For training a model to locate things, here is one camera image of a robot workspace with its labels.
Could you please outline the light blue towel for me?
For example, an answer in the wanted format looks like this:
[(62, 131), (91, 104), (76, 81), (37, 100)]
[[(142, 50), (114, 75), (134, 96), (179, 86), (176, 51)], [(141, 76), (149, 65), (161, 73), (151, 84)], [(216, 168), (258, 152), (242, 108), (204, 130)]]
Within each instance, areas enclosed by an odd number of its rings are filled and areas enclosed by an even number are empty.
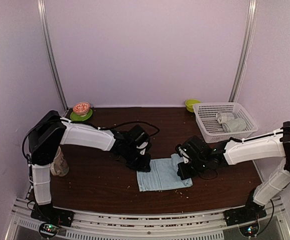
[(176, 153), (170, 158), (159, 158), (150, 161), (150, 172), (137, 172), (137, 183), (140, 192), (167, 191), (189, 188), (193, 185), (191, 178), (181, 180), (177, 175), (178, 164), (183, 159)]

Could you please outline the white perforated plastic basket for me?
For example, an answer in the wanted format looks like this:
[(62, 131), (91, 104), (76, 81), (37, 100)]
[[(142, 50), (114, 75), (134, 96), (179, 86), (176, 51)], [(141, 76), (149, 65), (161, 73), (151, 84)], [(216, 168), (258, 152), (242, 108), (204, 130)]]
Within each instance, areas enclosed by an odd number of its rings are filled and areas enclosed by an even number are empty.
[(196, 103), (197, 125), (204, 141), (216, 143), (233, 137), (243, 139), (258, 131), (248, 111), (236, 102)]

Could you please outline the mint green panda towel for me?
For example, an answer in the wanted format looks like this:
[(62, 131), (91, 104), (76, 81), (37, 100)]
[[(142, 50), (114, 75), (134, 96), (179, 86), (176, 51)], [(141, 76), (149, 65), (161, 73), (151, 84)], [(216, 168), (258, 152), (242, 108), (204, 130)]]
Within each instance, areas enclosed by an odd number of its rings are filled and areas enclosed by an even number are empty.
[(222, 123), (223, 130), (227, 133), (241, 132), (247, 127), (247, 124), (243, 118), (236, 118)]

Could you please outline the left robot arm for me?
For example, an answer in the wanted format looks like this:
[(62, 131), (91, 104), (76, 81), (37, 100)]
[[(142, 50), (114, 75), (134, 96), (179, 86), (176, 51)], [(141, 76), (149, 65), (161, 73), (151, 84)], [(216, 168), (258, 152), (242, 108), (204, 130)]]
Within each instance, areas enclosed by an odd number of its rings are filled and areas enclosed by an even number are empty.
[(75, 145), (123, 157), (129, 169), (149, 172), (151, 156), (150, 135), (141, 127), (142, 121), (132, 121), (133, 127), (118, 131), (116, 127), (99, 127), (88, 122), (72, 121), (61, 117), (55, 110), (49, 111), (25, 135), (22, 145), (28, 145), (23, 153), (29, 165), (29, 179), (34, 191), (34, 208), (46, 222), (57, 217), (50, 192), (50, 167), (61, 145)]

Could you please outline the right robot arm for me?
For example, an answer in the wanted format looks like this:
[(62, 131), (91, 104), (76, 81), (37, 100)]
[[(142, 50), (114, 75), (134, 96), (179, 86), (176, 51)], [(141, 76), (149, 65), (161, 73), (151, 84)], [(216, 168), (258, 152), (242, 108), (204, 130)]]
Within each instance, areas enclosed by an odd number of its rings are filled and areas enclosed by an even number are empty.
[(241, 217), (251, 221), (264, 206), (290, 184), (290, 121), (273, 132), (246, 139), (217, 143), (211, 148), (196, 135), (176, 146), (177, 154), (183, 159), (178, 164), (177, 175), (186, 180), (206, 170), (217, 170), (242, 162), (282, 157), (283, 160), (269, 179), (251, 191)]

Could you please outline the rolled towel in basket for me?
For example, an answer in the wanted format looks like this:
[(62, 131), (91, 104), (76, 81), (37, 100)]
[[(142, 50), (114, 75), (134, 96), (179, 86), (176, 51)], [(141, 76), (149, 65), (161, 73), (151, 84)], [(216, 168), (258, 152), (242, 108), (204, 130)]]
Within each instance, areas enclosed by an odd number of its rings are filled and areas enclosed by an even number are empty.
[(238, 116), (233, 112), (218, 112), (216, 113), (215, 120), (219, 124), (223, 124), (232, 120), (237, 119)]

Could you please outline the lime green bowl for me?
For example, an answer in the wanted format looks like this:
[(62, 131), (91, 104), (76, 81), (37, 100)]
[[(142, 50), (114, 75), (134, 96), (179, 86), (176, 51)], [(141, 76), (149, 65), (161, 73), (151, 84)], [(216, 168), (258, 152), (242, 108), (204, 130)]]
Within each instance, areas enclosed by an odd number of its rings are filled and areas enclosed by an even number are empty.
[(193, 113), (194, 112), (194, 109), (193, 109), (193, 105), (195, 104), (200, 104), (201, 102), (197, 99), (187, 99), (185, 101), (185, 107), (186, 107), (186, 110), (190, 113)]

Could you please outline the red patterned small bowl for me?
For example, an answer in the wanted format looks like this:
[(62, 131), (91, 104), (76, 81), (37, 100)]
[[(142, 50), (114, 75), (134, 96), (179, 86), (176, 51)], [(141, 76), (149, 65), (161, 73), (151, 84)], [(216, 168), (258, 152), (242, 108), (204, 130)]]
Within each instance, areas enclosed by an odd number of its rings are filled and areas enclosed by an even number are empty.
[(85, 101), (79, 102), (73, 107), (73, 111), (80, 116), (86, 115), (89, 112), (89, 110), (90, 110), (90, 103), (85, 102)]

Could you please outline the green saucer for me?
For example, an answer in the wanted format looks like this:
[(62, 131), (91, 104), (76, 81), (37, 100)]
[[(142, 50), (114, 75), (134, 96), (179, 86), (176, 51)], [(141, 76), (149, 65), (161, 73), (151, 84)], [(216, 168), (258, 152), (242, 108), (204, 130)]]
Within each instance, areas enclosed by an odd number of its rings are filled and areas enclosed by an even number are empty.
[(70, 114), (70, 119), (75, 122), (83, 122), (90, 119), (92, 114), (93, 114), (92, 109), (90, 109), (89, 112), (84, 116), (81, 116), (81, 115), (76, 114), (75, 112), (72, 112)]

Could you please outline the beige printed mug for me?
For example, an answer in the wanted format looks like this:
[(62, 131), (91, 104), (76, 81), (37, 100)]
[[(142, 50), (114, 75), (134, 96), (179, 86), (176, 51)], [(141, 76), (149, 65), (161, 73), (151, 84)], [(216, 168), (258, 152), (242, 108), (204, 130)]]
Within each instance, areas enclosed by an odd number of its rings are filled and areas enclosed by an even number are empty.
[(69, 172), (69, 166), (60, 147), (58, 147), (56, 155), (50, 166), (50, 172), (53, 176), (64, 177)]

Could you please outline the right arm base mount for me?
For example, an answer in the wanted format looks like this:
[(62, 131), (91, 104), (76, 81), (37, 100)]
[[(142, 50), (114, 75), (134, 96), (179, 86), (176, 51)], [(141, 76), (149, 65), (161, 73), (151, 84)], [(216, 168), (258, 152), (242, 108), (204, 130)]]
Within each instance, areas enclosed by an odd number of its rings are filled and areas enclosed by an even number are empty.
[(260, 232), (259, 219), (267, 216), (264, 206), (249, 198), (243, 207), (232, 208), (224, 211), (226, 225), (239, 225), (240, 233), (248, 238), (256, 237)]

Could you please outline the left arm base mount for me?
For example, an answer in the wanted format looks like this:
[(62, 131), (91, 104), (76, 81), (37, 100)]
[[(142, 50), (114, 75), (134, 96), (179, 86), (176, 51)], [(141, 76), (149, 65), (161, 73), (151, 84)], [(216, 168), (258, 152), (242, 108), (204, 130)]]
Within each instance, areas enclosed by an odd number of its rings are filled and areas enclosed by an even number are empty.
[(38, 233), (44, 239), (55, 237), (62, 227), (71, 227), (74, 218), (74, 212), (55, 208), (52, 203), (39, 205), (35, 193), (32, 194), (31, 202), (34, 203), (31, 209), (30, 217), (41, 221), (38, 227)]

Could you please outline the front aluminium rail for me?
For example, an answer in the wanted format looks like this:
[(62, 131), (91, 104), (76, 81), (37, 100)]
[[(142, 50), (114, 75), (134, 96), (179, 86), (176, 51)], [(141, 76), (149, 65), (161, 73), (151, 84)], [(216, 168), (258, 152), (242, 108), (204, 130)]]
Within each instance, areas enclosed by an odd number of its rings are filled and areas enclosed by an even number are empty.
[[(3, 240), (45, 240), (38, 230), (43, 223), (31, 218), (32, 203), (16, 198), (10, 223)], [(113, 214), (94, 211), (73, 211), (71, 226), (62, 226), (51, 240), (290, 240), (290, 225), (280, 197), (265, 207), (267, 216), (256, 221), (228, 225), (224, 212), (216, 209), (170, 214)], [(243, 235), (243, 230), (259, 224), (256, 237)]]

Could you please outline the left aluminium corner post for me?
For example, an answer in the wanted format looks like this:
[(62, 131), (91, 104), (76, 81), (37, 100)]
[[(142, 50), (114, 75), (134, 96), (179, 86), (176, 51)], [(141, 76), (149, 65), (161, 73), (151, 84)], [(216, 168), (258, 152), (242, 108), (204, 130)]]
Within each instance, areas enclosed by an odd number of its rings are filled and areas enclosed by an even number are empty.
[(50, 66), (53, 82), (55, 84), (56, 91), (57, 91), (57, 94), (59, 96), (62, 108), (65, 112), (67, 112), (69, 110), (69, 107), (68, 107), (67, 101), (65, 99), (64, 91), (63, 91), (63, 88), (61, 85), (58, 69), (56, 66), (55, 56), (53, 53), (52, 42), (51, 42), (49, 28), (48, 28), (48, 20), (47, 20), (47, 14), (46, 14), (45, 1), (38, 0), (37, 7), (38, 7), (38, 15), (39, 15), (40, 22), (41, 22), (42, 33), (43, 33), (46, 51), (47, 51), (47, 58), (48, 58), (48, 63)]

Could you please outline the aluminium corner post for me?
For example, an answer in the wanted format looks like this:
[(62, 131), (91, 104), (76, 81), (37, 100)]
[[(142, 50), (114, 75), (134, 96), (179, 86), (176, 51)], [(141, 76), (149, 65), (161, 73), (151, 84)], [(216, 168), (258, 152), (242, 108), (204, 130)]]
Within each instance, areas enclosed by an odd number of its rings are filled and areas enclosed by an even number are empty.
[(56, 66), (55, 56), (53, 53), (52, 42), (51, 42), (49, 28), (48, 28), (48, 20), (47, 20), (47, 14), (46, 14), (45, 1), (38, 0), (37, 7), (38, 7), (38, 15), (39, 15), (40, 22), (41, 22), (42, 33), (43, 33), (46, 51), (47, 51), (47, 58), (48, 58), (48, 63), (50, 66), (53, 82), (55, 84), (56, 91), (57, 91), (57, 94), (59, 96), (62, 108), (65, 112), (67, 112), (69, 110), (69, 107), (68, 107), (67, 101), (65, 99), (64, 91), (63, 91), (63, 88), (61, 85), (58, 69)]
[(240, 91), (243, 85), (243, 80), (244, 80), (245, 73), (247, 70), (248, 55), (251, 51), (253, 38), (255, 34), (257, 5), (258, 5), (257, 0), (249, 1), (249, 8), (248, 8), (243, 44), (241, 48), (241, 53), (240, 53), (240, 57), (238, 61), (238, 66), (237, 66), (231, 94), (229, 97), (229, 102), (238, 101)]

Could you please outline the right aluminium corner post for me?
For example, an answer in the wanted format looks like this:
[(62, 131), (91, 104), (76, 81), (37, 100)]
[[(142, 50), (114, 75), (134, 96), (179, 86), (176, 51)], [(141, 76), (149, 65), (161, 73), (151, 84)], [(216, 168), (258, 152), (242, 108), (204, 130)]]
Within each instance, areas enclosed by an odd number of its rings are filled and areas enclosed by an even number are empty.
[(249, 8), (248, 8), (243, 44), (241, 48), (241, 53), (240, 53), (240, 57), (238, 61), (238, 66), (237, 66), (231, 94), (229, 97), (229, 102), (238, 101), (240, 91), (243, 85), (243, 80), (244, 80), (245, 73), (247, 70), (248, 55), (251, 51), (253, 38), (255, 34), (257, 5), (258, 5), (257, 0), (249, 1)]

